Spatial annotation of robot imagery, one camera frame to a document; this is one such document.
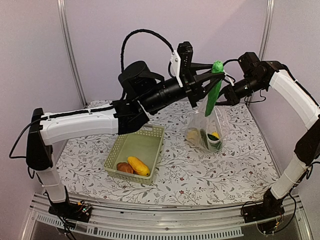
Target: metal frame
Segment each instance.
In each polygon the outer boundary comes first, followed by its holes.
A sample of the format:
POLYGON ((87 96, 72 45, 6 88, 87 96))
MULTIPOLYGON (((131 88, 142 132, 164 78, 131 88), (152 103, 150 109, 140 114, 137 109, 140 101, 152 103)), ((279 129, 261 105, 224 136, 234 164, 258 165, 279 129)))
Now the metal frame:
MULTIPOLYGON (((274 8, 275 8, 275 0, 268 0, 267 6, 266 6, 266 13, 265 13, 265 20, 264 20, 264 27, 263 27, 263 35, 261 40, 261 45, 259 49, 258 57, 262 61, 265 57, 269 35, 270 35, 270 29, 272 24, 272 19, 274 15, 274 8)), ((249 97, 248 102, 246 105, 248 109, 250 108, 250 102, 254 98, 254 93, 249 97)))
MULTIPOLYGON (((297 202, 296 219, 300 235, 303 240, 312 240, 300 198, 297 195, 294 198, 297 202)), ((240 214, 243 203, 228 204, 228 206, 149 205, 107 199, 97 200, 93 197, 70 194, 72 202, 78 202, 81 199, 93 205, 92 216, 89 223, 76 222, 73 231, 106 239, 219 240, 243 236, 242 227, 256 224, 244 222, 240 214)), ((62 228, 57 216, 48 213, 49 206, 46 196, 34 195, 22 240, 30 240, 36 221, 62 228)), ((293 213, 294 202, 290 197, 283 201, 283 206, 285 215, 293 213)))
POLYGON ((61 23, 61 29, 63 34, 63 39, 65 43, 65 49, 68 54, 70 67, 75 83, 76 90, 78 92, 81 104, 83 107, 86 107, 88 105, 88 102, 86 100, 85 92, 82 87, 82 83, 80 80, 76 59, 74 56, 74 51, 71 44, 71 38, 70 38, 70 32, 68 27, 68 21, 67 21, 67 14, 66 14, 66 6, 65 6, 65 0, 57 0, 58 10, 59 10, 59 17, 60 17, 60 23, 61 23))

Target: green object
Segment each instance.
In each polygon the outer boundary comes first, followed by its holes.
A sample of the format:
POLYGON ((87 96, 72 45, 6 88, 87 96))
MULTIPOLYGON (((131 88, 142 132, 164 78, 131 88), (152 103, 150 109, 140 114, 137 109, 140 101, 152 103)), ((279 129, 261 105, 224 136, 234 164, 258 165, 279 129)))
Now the green object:
POLYGON ((222 142, 220 141, 220 139, 211 134, 207 134, 206 130, 204 130, 203 128, 200 129, 200 136, 206 149, 208 149, 210 152, 216 153, 222 149, 222 142))
POLYGON ((146 185, 152 183, 159 153, 164 142, 165 128, 162 126, 148 128, 150 129, 143 127, 134 133, 117 137, 104 162, 104 169, 109 176, 146 185), (118 171, 117 164, 127 163, 128 157, 136 157, 147 165, 150 169, 150 176, 118 171))
MULTIPOLYGON (((224 72, 224 64, 222 61, 215 61, 212 65, 212 70, 211 72, 213 74, 217 74, 217 73, 223 73, 224 72)), ((204 116, 207 117, 212 113, 212 110, 214 109, 218 96, 219 96, 219 92, 220 92, 220 88, 221 88, 221 82, 219 81, 212 89, 211 91, 208 93, 208 100, 206 102, 206 107, 205 107, 205 114, 204 116)))
POLYGON ((211 135, 211 134, 207 134, 208 135, 208 138, 211 140, 211 141, 218 141, 219 140, 219 138, 217 138, 216 136, 213 136, 213 135, 211 135))

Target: brown potato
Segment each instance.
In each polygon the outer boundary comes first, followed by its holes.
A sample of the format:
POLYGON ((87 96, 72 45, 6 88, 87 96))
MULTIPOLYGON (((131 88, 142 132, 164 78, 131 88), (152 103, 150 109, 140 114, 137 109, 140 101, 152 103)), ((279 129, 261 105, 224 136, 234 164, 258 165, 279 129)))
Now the brown potato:
POLYGON ((125 173, 129 173, 129 174, 133 174, 134 173, 134 170, 133 168, 126 162, 119 162, 117 165, 116 165, 116 169, 118 171, 121 171, 121 172, 125 172, 125 173))

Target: cable tie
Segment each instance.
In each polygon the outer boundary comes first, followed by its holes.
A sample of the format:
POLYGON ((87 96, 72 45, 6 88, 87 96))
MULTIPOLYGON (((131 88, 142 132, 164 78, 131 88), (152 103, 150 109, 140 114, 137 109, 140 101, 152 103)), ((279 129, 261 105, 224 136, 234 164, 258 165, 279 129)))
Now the cable tie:
POLYGON ((235 85, 234 81, 229 76, 227 76, 229 74, 225 70, 223 70, 223 72, 225 73, 226 77, 228 78, 229 83, 231 84, 231 86, 234 86, 235 85))
POLYGON ((283 172, 283 174, 284 174, 284 175, 286 176, 286 178, 287 178, 290 182, 292 182, 293 184, 296 184, 296 185, 299 185, 299 184, 300 184, 300 182, 292 181, 291 178, 286 174, 286 172, 283 172))

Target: black cable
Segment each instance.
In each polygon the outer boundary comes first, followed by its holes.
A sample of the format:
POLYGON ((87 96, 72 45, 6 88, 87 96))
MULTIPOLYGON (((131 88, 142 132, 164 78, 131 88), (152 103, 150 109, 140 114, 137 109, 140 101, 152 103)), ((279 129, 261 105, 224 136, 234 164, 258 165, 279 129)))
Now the black cable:
POLYGON ((311 95, 311 93, 308 92, 307 89, 305 89, 304 86, 302 86, 301 83, 298 82, 297 80, 295 81, 295 83, 311 98, 311 100, 314 102, 314 104, 317 105, 317 107, 319 107, 319 103, 314 99, 314 97, 311 95))
POLYGON ((262 103, 262 102, 264 102, 267 98, 265 97, 265 96, 262 96, 261 95, 261 91, 262 91, 262 89, 260 90, 260 98, 263 98, 263 100, 258 100, 258 101, 247 101, 246 99, 247 99, 247 96, 244 98, 244 102, 246 103, 246 104, 256 104, 256 103, 262 103))
POLYGON ((77 239, 75 238, 75 236, 73 235, 73 233, 71 232, 69 226, 68 226, 69 223, 67 224, 64 219, 62 219, 59 215, 57 215, 57 212, 56 212, 56 211, 55 211, 55 213, 56 213, 56 216, 60 219, 60 221, 61 221, 62 224, 63 224, 65 236, 66 236, 69 240, 72 240, 72 239, 68 236, 68 234, 70 234, 70 235, 72 236, 73 240, 77 240, 77 239))
POLYGON ((223 63, 223 66, 226 65, 227 63, 230 63, 230 62, 239 62, 239 60, 238 59, 229 59, 223 63))
MULTIPOLYGON (((282 230, 285 229, 285 228, 292 222, 292 220, 294 219, 294 217, 295 217, 295 215, 296 215, 296 210, 297 210, 297 201, 296 201, 295 198, 291 195, 292 190, 293 190, 293 188, 291 188, 290 192, 288 193, 288 195, 290 196, 290 198, 294 201, 294 210, 293 210, 292 217, 290 218, 290 220, 287 222, 287 224, 286 224, 283 228, 279 229, 278 231, 276 230, 276 231, 274 231, 273 233, 265 234, 265 235, 272 235, 272 234, 275 234, 275 233, 278 233, 278 232, 282 231, 282 230)), ((242 205, 241 210, 240 210, 240 214, 241 214, 241 216, 243 216, 243 217, 244 217, 243 209, 244 209, 245 205, 247 205, 248 203, 254 203, 255 205, 258 206, 258 204, 256 204, 254 201, 246 201, 246 202, 242 205)))
MULTIPOLYGON (((124 39, 124 41, 122 43, 121 54, 120 54, 121 72, 123 72, 125 70, 125 64, 124 64, 124 57, 125 56, 124 55, 125 55, 125 47, 126 47, 127 41, 129 40, 129 38, 132 35, 135 35, 135 34, 138 34, 138 33, 147 33, 147 34, 151 34, 151 35, 157 37, 158 39, 160 39, 162 42, 164 42, 170 48, 171 53, 174 52, 174 48, 172 47, 171 43, 168 42, 168 40, 165 39, 163 36, 161 36, 159 33, 156 33, 155 31, 152 31, 152 30, 149 30, 149 29, 137 29, 137 30, 134 30, 134 31, 130 32, 125 37, 125 39, 124 39)), ((170 66, 171 66, 171 62, 169 63, 169 66, 168 66, 168 73, 169 73, 170 77, 173 78, 173 76, 171 74, 171 71, 170 71, 170 66)), ((123 90, 120 100, 125 99, 125 96, 126 96, 126 93, 123 90)))
POLYGON ((244 213, 243 213, 244 207, 245 207, 245 205, 247 205, 248 203, 253 203, 253 204, 255 204, 255 205, 258 206, 258 204, 256 204, 254 201, 246 201, 246 202, 242 205, 242 207, 241 207, 241 209, 240 209, 240 214, 241 214, 242 217, 244 217, 244 213))
POLYGON ((37 178, 38 178, 38 182, 39 182, 41 185, 43 185, 43 182, 41 181, 39 175, 37 174, 36 176, 37 176, 37 178))
POLYGON ((69 237, 68 234, 65 234, 65 236, 66 236, 67 239, 72 240, 72 238, 69 237))
POLYGON ((294 210, 293 210, 292 217, 290 218, 290 220, 287 222, 287 224, 286 224, 283 228, 279 229, 278 231, 276 230, 276 231, 274 232, 274 234, 276 234, 276 233, 278 233, 278 232, 281 232, 283 229, 285 229, 286 227, 288 227, 289 224, 292 222, 292 220, 295 218, 296 210, 297 210, 297 201, 296 201, 295 198, 291 195, 291 191, 292 191, 292 189, 290 190, 290 192, 289 192, 288 195, 289 195, 290 198, 294 201, 294 210))
POLYGON ((69 232, 69 234, 73 237, 74 240, 77 240, 74 236, 74 234, 71 232, 70 228, 69 227, 73 227, 68 221, 66 218, 63 219, 64 220, 64 224, 69 232))
POLYGON ((215 103, 215 105, 217 105, 217 106, 232 106, 232 104, 228 101, 217 101, 215 103))
POLYGON ((306 179, 309 179, 311 174, 312 174, 312 170, 314 169, 314 164, 320 164, 320 161, 314 161, 313 163, 310 164, 310 169, 307 171, 306 173, 306 179))
MULTIPOLYGON (((51 119, 55 119, 55 118, 72 116, 72 115, 77 115, 77 114, 98 113, 98 112, 102 112, 102 111, 111 110, 113 108, 114 108, 114 106, 111 105, 111 106, 102 107, 102 108, 94 108, 94 109, 91 109, 90 111, 87 110, 87 109, 84 109, 84 110, 77 110, 77 111, 71 111, 71 112, 63 112, 63 113, 57 113, 57 114, 50 115, 50 118, 51 119)), ((12 148, 11 148, 11 151, 9 153, 9 158, 10 159, 26 159, 27 158, 27 156, 12 156, 12 154, 14 153, 14 150, 16 149, 16 146, 19 143, 19 141, 20 141, 22 135, 25 133, 25 131, 31 125, 33 125, 33 124, 35 124, 37 122, 40 122, 40 121, 45 121, 45 120, 48 120, 47 116, 41 117, 41 118, 39 118, 37 120, 34 120, 34 121, 30 122, 27 126, 25 126, 25 128, 20 132, 19 136, 17 137, 17 139, 15 140, 15 142, 14 142, 12 148)))
POLYGON ((226 74, 227 77, 231 78, 233 80, 233 83, 236 82, 236 79, 233 76, 230 76, 229 74, 226 74))
POLYGON ((13 147, 9 153, 9 158, 10 159, 26 159, 27 157, 26 156, 12 156, 12 154, 14 153, 14 150, 16 149, 16 146, 18 144, 18 142, 20 141, 22 135, 25 133, 25 131, 33 124, 37 123, 37 122, 40 122, 42 120, 47 120, 48 117, 42 117, 40 119, 37 119, 33 122, 30 122, 27 126, 25 126, 25 128, 20 132, 19 136, 17 137, 17 139, 15 140, 14 144, 13 144, 13 147))
POLYGON ((33 170, 33 173, 32 173, 32 175, 31 175, 31 172, 30 172, 30 167, 28 166, 28 174, 29 174, 29 177, 31 178, 31 179, 34 179, 35 178, 35 170, 33 170))
POLYGON ((289 76, 293 79, 293 81, 296 81, 295 77, 292 75, 287 65, 285 64, 282 64, 282 65, 284 66, 285 70, 288 72, 289 76))
POLYGON ((169 65, 168 65, 168 73, 169 73, 171 78, 173 78, 173 79, 175 78, 175 76, 173 76, 172 73, 171 73, 171 61, 169 62, 169 65))

